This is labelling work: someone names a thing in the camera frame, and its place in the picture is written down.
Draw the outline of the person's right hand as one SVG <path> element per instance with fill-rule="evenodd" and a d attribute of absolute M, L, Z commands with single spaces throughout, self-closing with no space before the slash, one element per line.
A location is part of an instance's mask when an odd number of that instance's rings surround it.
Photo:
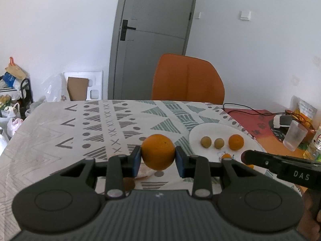
<path fill-rule="evenodd" d="M 320 211 L 317 215 L 313 215 L 312 207 L 314 202 L 309 189 L 303 194 L 303 201 L 305 210 L 298 224 L 297 231 L 307 240 L 317 241 L 320 239 Z"/>

